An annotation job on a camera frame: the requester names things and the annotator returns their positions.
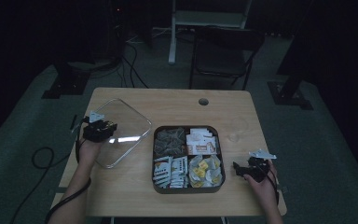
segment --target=floor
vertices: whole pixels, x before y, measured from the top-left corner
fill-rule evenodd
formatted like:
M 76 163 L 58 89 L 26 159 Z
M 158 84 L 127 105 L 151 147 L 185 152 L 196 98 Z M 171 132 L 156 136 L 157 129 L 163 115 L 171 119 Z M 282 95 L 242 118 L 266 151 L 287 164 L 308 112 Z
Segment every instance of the floor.
M 152 48 L 133 38 L 129 41 L 132 47 L 126 47 L 124 57 L 129 63 L 135 60 L 133 67 L 139 77 L 127 63 L 122 63 L 115 69 L 92 73 L 82 95 L 41 99 L 57 73 L 51 66 L 37 76 L 0 129 L 0 223 L 8 223 L 15 214 L 13 223 L 43 222 L 65 162 L 48 170 L 38 169 L 32 157 L 41 147 L 52 148 L 53 162 L 70 152 L 76 138 L 70 132 L 73 117 L 84 115 L 95 88 L 132 88 L 132 77 L 134 88 L 187 89 L 190 40 L 188 34 L 178 35 L 176 63 L 169 65 L 169 35 L 157 32 Z M 290 39 L 266 37 L 265 45 L 255 57 L 246 89 L 252 94 L 268 149 L 278 156 L 275 164 L 288 208 L 283 220 L 285 223 L 358 223 L 358 165 L 317 88 L 306 82 L 300 85 L 313 110 L 275 105 L 269 92 L 268 81 L 287 79 L 276 73 L 290 43 Z M 73 66 L 90 68 L 83 63 L 73 63 Z M 229 81 L 198 78 L 193 88 L 239 90 L 241 81 L 231 87 Z M 34 162 L 45 166 L 50 158 L 50 152 L 43 150 L 34 157 Z M 41 184 L 17 210 L 45 172 Z M 218 223 L 219 219 L 190 218 L 184 223 Z M 231 224 L 265 223 L 263 217 L 229 217 L 228 220 Z M 152 222 L 174 221 L 155 219 Z M 100 217 L 87 219 L 89 224 L 100 222 Z M 145 219 L 121 217 L 115 223 L 145 223 Z

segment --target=wire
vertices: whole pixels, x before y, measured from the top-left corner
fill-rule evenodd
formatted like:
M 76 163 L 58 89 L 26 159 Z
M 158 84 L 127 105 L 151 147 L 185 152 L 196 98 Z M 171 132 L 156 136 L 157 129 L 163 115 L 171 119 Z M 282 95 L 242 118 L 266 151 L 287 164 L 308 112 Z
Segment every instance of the wire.
M 109 71 L 112 69 L 118 70 L 119 66 L 122 64 L 121 58 L 115 58 L 112 59 L 110 63 L 106 63 L 103 65 L 99 65 L 96 67 L 91 67 L 91 68 L 79 68 L 79 67 L 74 67 L 72 66 L 72 69 L 74 71 L 78 71 L 78 72 L 87 72 L 87 73 L 94 73 L 94 72 L 100 72 L 100 71 Z
M 120 69 L 120 67 L 121 67 L 122 65 L 123 65 L 123 63 L 120 62 L 120 64 L 116 67 L 115 70 L 113 70 L 113 71 L 108 71 L 108 72 L 106 72 L 106 73 L 101 73 L 101 74 L 93 74 L 89 79 L 107 77 L 107 76 L 109 76 L 109 75 L 111 75 L 111 74 L 117 72 L 118 69 Z
M 71 202 L 74 198 L 76 198 L 77 196 L 82 194 L 86 189 L 88 189 L 90 185 L 91 185 L 91 178 L 89 178 L 89 181 L 82 189 L 78 190 L 76 193 L 72 194 L 71 196 L 68 196 L 64 200 L 57 203 L 53 208 L 51 208 L 48 214 L 46 215 L 45 223 L 46 224 L 48 223 L 51 216 L 54 214 L 55 211 L 57 211 L 57 209 L 61 208 L 64 204 Z
M 50 159 L 48 161 L 48 165 L 47 166 L 41 166 L 36 164 L 35 162 L 35 157 L 36 155 L 42 151 L 42 150 L 48 150 L 50 152 Z M 37 169 L 41 169 L 41 170 L 45 170 L 45 172 L 42 174 L 42 176 L 40 177 L 39 181 L 37 181 L 36 185 L 34 186 L 34 188 L 27 194 L 27 196 L 24 198 L 24 200 L 22 200 L 22 202 L 20 203 L 20 205 L 17 207 L 16 212 L 14 213 L 10 223 L 14 223 L 17 215 L 19 214 L 22 206 L 25 204 L 25 202 L 29 199 L 29 197 L 31 197 L 31 195 L 34 193 L 34 191 L 39 187 L 40 183 L 42 182 L 42 180 L 45 178 L 46 174 L 48 173 L 48 170 L 51 167 L 54 167 L 58 164 L 60 164 L 62 161 L 66 160 L 67 158 L 69 158 L 70 153 L 68 153 L 66 156 L 64 156 L 62 159 L 60 159 L 59 161 L 53 163 L 54 160 L 54 150 L 51 147 L 41 147 L 39 148 L 37 151 L 34 152 L 33 156 L 32 156 L 32 164 L 35 168 Z
M 149 87 L 144 83 L 144 81 L 143 81 L 143 80 L 141 79 L 141 77 L 139 76 L 138 72 L 136 72 L 135 68 L 133 67 L 133 65 L 135 64 L 136 57 L 137 57 L 137 55 L 138 55 L 138 51 L 136 50 L 136 48 L 135 48 L 133 45 L 131 45 L 131 44 L 129 44 L 129 43 L 127 43 L 127 45 L 130 46 L 130 47 L 134 50 L 134 53 L 135 53 L 135 56 L 134 56 L 134 58 L 133 58 L 133 60 L 132 60 L 132 63 L 130 63 L 130 62 L 123 56 L 124 61 L 125 61 L 125 62 L 130 66 L 130 68 L 131 68 L 131 70 L 130 70 L 130 79 L 131 79 L 132 86 L 133 86 L 133 88 L 135 88 L 135 85 L 133 84 L 133 80 L 132 80 L 132 71 L 133 71 L 133 72 L 135 73 L 135 75 L 138 77 L 138 79 L 142 82 L 142 84 L 144 84 L 144 86 L 145 86 L 147 89 L 149 89 Z
M 275 197 L 276 197 L 276 201 L 277 201 L 277 204 L 279 203 L 279 192 L 278 192 L 278 185 L 276 183 L 274 183 L 274 181 L 271 180 L 271 178 L 269 177 L 268 174 L 266 174 L 266 172 L 264 172 L 263 169 L 261 169 L 261 167 L 258 165 L 258 163 L 256 162 L 255 163 L 255 166 L 263 173 L 263 175 L 268 179 L 269 183 L 272 185 L 272 187 L 274 188 L 274 191 L 275 191 Z M 274 176 L 274 179 L 275 179 L 275 182 L 277 180 L 277 177 L 275 176 L 275 174 L 272 172 L 272 171 L 268 171 L 268 172 L 271 172 L 272 175 Z
M 171 28 L 163 28 L 162 31 L 160 31 L 157 34 L 152 35 L 151 37 L 156 38 L 159 35 L 168 34 L 167 32 L 170 31 L 170 30 L 171 30 Z M 132 41 L 132 40 L 134 40 L 134 39 L 136 39 L 138 37 L 139 37 L 138 35 L 135 35 L 135 36 L 131 37 L 130 39 L 126 40 L 126 43 L 129 43 L 129 44 L 144 44 L 145 43 L 144 41 Z
M 120 77 L 120 87 L 121 88 L 123 87 L 123 82 L 124 82 L 124 85 L 127 88 L 126 78 L 124 77 L 124 74 L 125 74 L 125 66 L 124 66 L 124 64 L 121 66 L 121 69 L 123 70 L 123 76 L 117 70 L 117 74 Z

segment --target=dark tray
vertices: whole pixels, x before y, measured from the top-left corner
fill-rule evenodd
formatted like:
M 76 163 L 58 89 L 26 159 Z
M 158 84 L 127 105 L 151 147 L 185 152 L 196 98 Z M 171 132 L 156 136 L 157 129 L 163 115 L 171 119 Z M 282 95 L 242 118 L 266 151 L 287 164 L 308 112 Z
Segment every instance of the dark tray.
M 161 187 L 159 187 L 159 186 L 157 186 L 155 184 L 155 181 L 153 180 L 154 170 L 155 170 L 154 160 L 161 157 L 161 156 L 158 156 L 157 153 L 154 151 L 157 135 L 158 135 L 159 132 L 161 132 L 163 130 L 168 131 L 168 130 L 174 130 L 174 129 L 178 129 L 178 128 L 183 128 L 185 130 L 185 136 L 186 136 L 186 134 L 189 134 L 190 129 L 193 129 L 193 128 L 207 129 L 209 132 L 211 132 L 213 134 L 213 136 L 215 136 L 215 138 L 216 138 L 216 151 L 217 151 L 216 156 L 220 160 L 220 169 L 221 169 L 221 174 L 222 174 L 222 182 L 221 182 L 220 186 L 204 187 L 204 188 L 193 188 L 190 184 L 188 184 L 187 188 L 164 189 L 164 188 L 161 188 Z M 196 157 L 196 155 L 188 155 L 186 149 L 187 149 L 187 147 L 186 147 L 186 144 L 185 144 L 185 154 L 187 156 L 187 160 L 188 160 L 188 163 L 189 163 L 191 159 Z M 214 192 L 217 192 L 218 190 L 220 190 L 222 185 L 225 183 L 226 174 L 225 174 L 225 168 L 224 168 L 224 163 L 223 163 L 222 150 L 221 150 L 220 143 L 219 143 L 219 137 L 218 137 L 217 130 L 215 128 L 211 127 L 211 126 L 202 126 L 202 125 L 160 126 L 160 127 L 156 128 L 156 130 L 154 132 L 154 142 L 153 142 L 152 151 L 153 151 L 153 160 L 152 160 L 151 178 L 152 178 L 153 187 L 156 190 L 156 192 L 158 192 L 158 193 L 161 193 L 161 194 L 214 193 Z M 208 158 L 209 156 L 208 155 L 203 155 L 202 157 L 203 158 Z

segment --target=person's left hand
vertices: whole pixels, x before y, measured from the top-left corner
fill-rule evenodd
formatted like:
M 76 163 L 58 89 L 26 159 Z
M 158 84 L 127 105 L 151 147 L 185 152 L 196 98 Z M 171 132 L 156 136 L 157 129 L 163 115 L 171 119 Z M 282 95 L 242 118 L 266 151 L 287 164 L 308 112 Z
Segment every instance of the person's left hand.
M 94 165 L 95 160 L 101 152 L 101 147 L 104 142 L 94 143 L 90 140 L 81 140 L 83 144 L 79 149 L 79 164 L 88 166 Z

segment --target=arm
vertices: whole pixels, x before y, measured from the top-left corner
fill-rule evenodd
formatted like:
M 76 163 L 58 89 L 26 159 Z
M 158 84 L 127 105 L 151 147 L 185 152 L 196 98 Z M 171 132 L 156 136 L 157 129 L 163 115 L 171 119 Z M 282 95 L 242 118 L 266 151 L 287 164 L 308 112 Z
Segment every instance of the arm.
M 277 170 L 271 161 L 268 162 L 270 167 L 270 172 L 268 176 L 276 181 L 275 176 L 277 176 Z M 259 201 L 268 224 L 283 224 L 281 213 L 278 209 L 275 190 L 272 187 L 271 183 L 265 178 L 260 183 L 257 183 L 251 176 L 245 175 L 245 179 L 249 182 L 249 185 L 253 189 L 257 200 Z
M 94 162 L 101 151 L 101 143 L 93 143 L 86 140 L 79 150 L 79 164 L 72 176 L 68 189 L 62 196 L 62 200 L 78 192 L 90 179 Z M 84 223 L 86 214 L 87 190 L 64 204 L 55 211 L 48 223 Z

